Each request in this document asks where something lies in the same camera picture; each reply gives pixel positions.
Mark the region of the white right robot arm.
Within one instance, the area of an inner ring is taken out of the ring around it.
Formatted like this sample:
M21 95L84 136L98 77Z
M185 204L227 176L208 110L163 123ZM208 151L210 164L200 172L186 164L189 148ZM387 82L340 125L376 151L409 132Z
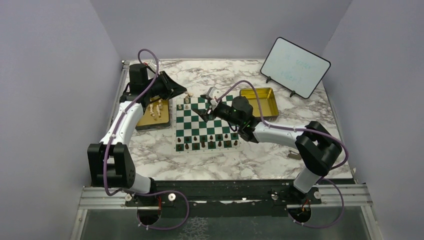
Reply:
M305 167L288 190L289 199L296 204L308 198L313 185L329 173L342 152L338 140L317 121L294 128L271 125L253 115L254 108L244 96L235 97L231 105L216 102L206 95L202 98L208 101L209 107L194 108L193 112L204 122L220 118L237 127L237 134L246 142L272 143L297 149Z

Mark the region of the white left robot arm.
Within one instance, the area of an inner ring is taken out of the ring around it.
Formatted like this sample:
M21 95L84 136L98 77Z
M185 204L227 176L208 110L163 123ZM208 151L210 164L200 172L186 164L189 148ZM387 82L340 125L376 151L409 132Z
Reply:
M131 64L128 74L129 91L119 98L116 118L99 143L92 143L87 148L90 177L94 187L136 192L138 199L149 206L157 200L157 191L152 188L152 178L136 172L129 143L153 98L170 100L186 93L187 88L164 71L156 76L144 63Z

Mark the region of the green white chess board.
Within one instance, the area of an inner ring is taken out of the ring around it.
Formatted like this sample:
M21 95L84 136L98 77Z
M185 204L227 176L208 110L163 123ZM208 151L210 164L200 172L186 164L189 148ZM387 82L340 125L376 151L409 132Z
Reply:
M182 155L200 155L200 154L218 154L225 152L241 152L244 149L243 142L239 135L232 131L226 121L219 118L204 122L192 109L206 109L209 103L201 97L191 97L190 103L185 103L188 97L178 97L172 99L172 154L174 156ZM190 105L190 109L185 109L185 105ZM205 136L206 148L201 148L202 136ZM185 138L189 137L190 141L186 142ZM233 146L233 142L237 140L238 146ZM215 148L209 148L209 142L213 141ZM222 146L218 147L218 142L222 142ZM226 147L226 141L231 141L231 147ZM193 149L193 144L198 144L198 149ZM189 149L185 149L185 144L189 144ZM182 150L177 150L177 145L182 145Z

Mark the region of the left gold metal tin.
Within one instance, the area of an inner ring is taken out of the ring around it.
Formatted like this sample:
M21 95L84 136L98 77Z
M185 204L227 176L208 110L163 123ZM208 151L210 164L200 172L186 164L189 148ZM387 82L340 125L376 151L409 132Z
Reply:
M137 122L135 130L138 132L155 129L165 129L171 126L170 100L159 96L150 98L143 116Z

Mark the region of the gold metal tin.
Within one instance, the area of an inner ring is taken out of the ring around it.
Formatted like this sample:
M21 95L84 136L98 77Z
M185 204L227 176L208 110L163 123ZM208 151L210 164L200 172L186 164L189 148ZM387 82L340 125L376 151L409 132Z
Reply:
M150 98L143 116L137 122L135 130L138 132L155 129L165 129L171 126L170 100L159 96Z
M262 87L256 89L258 100L251 88L244 88L239 91L239 95L246 97L249 104L253 108L253 115L257 119L261 119L259 105L261 106L262 116L266 121L274 122L280 115L276 97L271 87Z

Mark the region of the right gold metal tin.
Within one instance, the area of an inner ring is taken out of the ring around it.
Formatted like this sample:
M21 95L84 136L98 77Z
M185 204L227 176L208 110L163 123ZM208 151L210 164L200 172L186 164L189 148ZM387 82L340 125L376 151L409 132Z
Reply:
M239 95L246 97L249 104L253 108L253 115L257 119L261 119L259 105L261 106L262 116L266 121L274 122L280 115L276 97L271 87L262 87L256 89L258 100L251 88L244 88L239 91Z

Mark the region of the small whiteboard on stand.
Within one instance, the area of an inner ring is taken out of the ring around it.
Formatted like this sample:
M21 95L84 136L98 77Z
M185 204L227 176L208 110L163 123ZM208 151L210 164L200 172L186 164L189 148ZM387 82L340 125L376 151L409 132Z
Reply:
M308 99L330 67L330 61L278 37L265 58L260 73L291 91L291 95Z

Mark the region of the small brass padlock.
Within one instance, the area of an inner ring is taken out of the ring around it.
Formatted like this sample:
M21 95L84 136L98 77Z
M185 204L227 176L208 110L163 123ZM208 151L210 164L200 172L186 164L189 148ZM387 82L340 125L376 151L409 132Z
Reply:
M290 150L287 157L294 160L302 160L300 153Z

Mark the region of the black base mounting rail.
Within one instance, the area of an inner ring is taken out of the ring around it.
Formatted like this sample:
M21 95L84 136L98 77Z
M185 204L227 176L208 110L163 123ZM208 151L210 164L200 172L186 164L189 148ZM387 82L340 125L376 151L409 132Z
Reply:
M156 196L126 197L125 206L162 218L286 217L287 208L321 204L320 192L296 193L291 180L158 180Z

